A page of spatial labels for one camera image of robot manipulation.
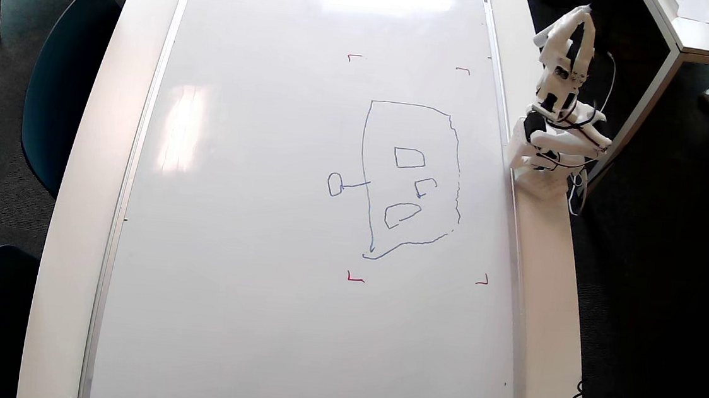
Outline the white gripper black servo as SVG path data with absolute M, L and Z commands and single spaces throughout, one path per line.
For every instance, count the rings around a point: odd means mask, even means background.
M 576 59 L 568 57 L 571 36 L 579 25 L 583 35 Z M 544 71 L 536 86 L 536 101 L 549 114 L 568 110 L 589 76 L 594 59 L 595 25 L 587 9 L 572 9 L 535 35 Z

